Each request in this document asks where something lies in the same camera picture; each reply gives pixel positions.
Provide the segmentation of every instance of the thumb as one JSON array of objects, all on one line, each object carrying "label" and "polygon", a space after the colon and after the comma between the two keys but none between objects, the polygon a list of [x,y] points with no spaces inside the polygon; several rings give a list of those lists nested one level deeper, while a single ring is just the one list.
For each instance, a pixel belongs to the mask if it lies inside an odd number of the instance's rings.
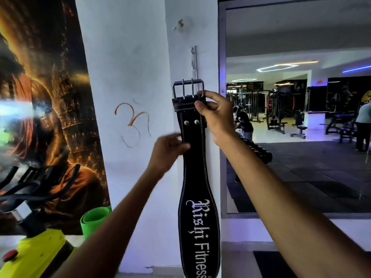
[{"label": "thumb", "polygon": [[206,116],[211,112],[211,110],[208,109],[207,106],[199,100],[194,102],[194,106],[196,107],[198,113],[200,113],[202,116]]},{"label": "thumb", "polygon": [[189,143],[183,143],[178,146],[178,148],[175,150],[175,153],[177,154],[177,156],[180,156],[186,153],[186,151],[190,148],[191,148],[191,145]]}]

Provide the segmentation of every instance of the person's right arm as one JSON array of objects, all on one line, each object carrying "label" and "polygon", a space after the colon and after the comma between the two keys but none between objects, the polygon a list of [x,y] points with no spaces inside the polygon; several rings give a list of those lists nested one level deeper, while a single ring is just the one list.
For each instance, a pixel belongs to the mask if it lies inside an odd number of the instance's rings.
[{"label": "person's right arm", "polygon": [[298,277],[371,277],[368,254],[322,213],[294,194],[276,174],[236,136],[232,104],[205,92],[217,103],[198,101],[214,142],[239,176],[277,249]]}]

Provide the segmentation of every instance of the person in gray shirt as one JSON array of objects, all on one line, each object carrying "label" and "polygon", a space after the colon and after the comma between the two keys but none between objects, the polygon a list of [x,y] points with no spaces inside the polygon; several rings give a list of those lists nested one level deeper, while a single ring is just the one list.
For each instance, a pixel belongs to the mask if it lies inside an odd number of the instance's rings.
[{"label": "person in gray shirt", "polygon": [[[355,121],[357,125],[356,150],[364,152],[368,150],[371,135],[371,103],[370,101],[362,105]],[[363,141],[366,140],[366,147],[363,148]]]}]

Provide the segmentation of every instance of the green yoga mat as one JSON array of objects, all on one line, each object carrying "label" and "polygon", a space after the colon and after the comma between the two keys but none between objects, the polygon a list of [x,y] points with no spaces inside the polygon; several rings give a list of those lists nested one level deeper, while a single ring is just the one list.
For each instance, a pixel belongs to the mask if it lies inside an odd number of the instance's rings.
[{"label": "green yoga mat", "polygon": [[98,226],[106,219],[110,212],[112,212],[112,208],[110,206],[99,207],[88,211],[82,216],[80,223],[84,239],[88,238],[89,235],[98,228]]}]

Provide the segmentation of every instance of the black leather belt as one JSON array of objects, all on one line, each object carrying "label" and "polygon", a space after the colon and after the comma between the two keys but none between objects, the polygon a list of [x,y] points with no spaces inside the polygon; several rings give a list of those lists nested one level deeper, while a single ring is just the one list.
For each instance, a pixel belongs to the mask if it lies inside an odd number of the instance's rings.
[{"label": "black leather belt", "polygon": [[[194,102],[206,101],[195,95],[194,84],[202,80],[179,81],[173,84],[173,105],[178,116],[183,142],[191,145],[184,155],[183,188],[179,202],[179,241],[183,272],[186,278],[214,278],[220,268],[220,228],[218,211],[207,177],[205,158],[206,121]],[[184,85],[192,85],[186,96]],[[183,97],[176,97],[175,86],[183,86]]]}]

